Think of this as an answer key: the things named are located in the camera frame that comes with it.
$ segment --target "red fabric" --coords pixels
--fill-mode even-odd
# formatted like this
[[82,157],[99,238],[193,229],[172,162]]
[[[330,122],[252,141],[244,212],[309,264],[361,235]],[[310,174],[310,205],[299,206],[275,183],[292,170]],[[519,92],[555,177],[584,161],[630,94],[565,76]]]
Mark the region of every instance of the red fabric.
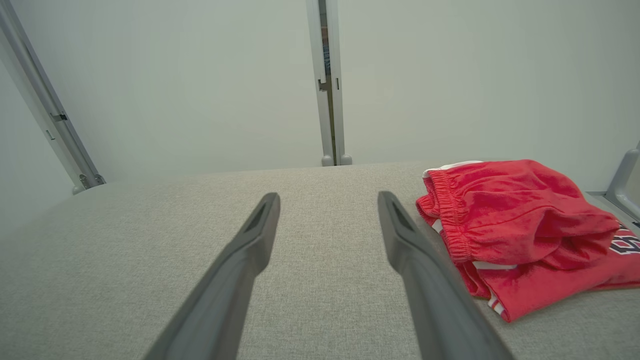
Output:
[[[430,225],[441,220],[467,289],[492,298],[506,321],[580,291],[640,286],[640,241],[559,172],[520,160],[429,175],[420,214]],[[477,261],[517,266],[492,270]]]

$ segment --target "gray fabric surface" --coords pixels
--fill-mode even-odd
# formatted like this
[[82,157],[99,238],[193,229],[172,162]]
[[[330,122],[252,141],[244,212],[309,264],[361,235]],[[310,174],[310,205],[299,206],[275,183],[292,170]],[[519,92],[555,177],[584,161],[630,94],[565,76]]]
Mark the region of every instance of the gray fabric surface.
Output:
[[[267,170],[76,195],[0,241],[2,359],[139,359],[267,192],[282,212],[238,359],[418,359],[404,286],[388,265],[377,192],[419,226],[425,168],[453,161]],[[584,293],[504,323],[519,359],[640,352],[639,290]]]

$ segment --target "vertical metal post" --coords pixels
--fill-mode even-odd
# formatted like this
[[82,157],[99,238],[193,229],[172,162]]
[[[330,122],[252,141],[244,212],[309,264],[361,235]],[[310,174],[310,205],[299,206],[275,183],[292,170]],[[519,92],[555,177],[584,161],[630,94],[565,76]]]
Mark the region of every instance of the vertical metal post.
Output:
[[73,125],[67,118],[60,99],[55,94],[51,82],[49,82],[17,14],[8,0],[0,3],[0,28],[9,41],[40,102],[49,113],[49,116],[51,116],[51,120],[60,133],[61,140],[69,150],[69,153],[71,153],[80,171],[85,175],[86,182],[83,181],[85,188],[104,184],[104,179],[97,172],[95,165],[82,145],[82,141],[80,141]]
[[333,81],[333,128],[335,131],[335,157],[338,165],[351,165],[351,155],[344,150],[342,122],[342,70],[340,68],[340,33],[338,29],[338,0],[326,0],[327,28],[329,31],[329,57]]
[[326,92],[326,77],[324,74],[324,56],[322,50],[322,33],[320,32],[320,11],[318,0],[307,0],[307,19],[309,23],[309,37],[311,40],[311,57],[314,64],[314,82],[320,117],[320,135],[322,136],[323,158],[322,166],[333,166],[333,144],[331,139],[331,116],[329,114],[329,100]]

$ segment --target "printed number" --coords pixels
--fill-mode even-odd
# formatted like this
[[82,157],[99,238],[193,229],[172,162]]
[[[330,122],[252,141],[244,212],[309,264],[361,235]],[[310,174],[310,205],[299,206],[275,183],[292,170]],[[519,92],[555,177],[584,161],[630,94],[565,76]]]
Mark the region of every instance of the printed number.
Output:
[[640,254],[640,241],[635,236],[614,236],[611,250],[621,255]]

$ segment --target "white stripe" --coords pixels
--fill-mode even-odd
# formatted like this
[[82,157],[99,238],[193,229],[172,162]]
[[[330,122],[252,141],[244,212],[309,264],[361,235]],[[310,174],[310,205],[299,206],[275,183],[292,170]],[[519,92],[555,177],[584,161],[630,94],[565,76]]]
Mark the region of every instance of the white stripe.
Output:
[[440,231],[442,231],[442,221],[440,219],[436,220],[431,227],[440,234]]
[[496,302],[496,300],[498,300],[498,297],[495,296],[495,294],[493,293],[493,291],[491,289],[489,289],[489,291],[491,292],[491,298],[489,299],[489,302],[487,303],[487,305],[489,305],[489,307],[491,307],[491,305],[493,305],[493,303]]
[[620,238],[632,238],[632,239],[638,240],[638,237],[632,231],[627,230],[629,232],[629,235],[620,234],[620,231],[624,231],[624,230],[618,230],[618,232],[616,233],[616,236],[614,238],[620,237]]
[[504,306],[502,306],[501,303],[498,303],[493,310],[498,313],[499,315],[502,315],[502,312],[504,311]]
[[468,165],[468,164],[477,164],[477,163],[481,163],[482,161],[478,161],[478,160],[470,160],[470,161],[462,161],[461,163],[455,163],[455,164],[449,164],[449,165],[443,165],[441,167],[436,167],[436,168],[428,168],[427,170],[425,170],[422,173],[422,177],[424,179],[431,177],[429,175],[429,171],[437,171],[437,170],[449,170],[450,168],[454,168],[454,167],[461,167],[462,165]]
[[484,261],[474,261],[474,266],[478,270],[511,270],[515,269],[518,265],[498,265],[485,263]]

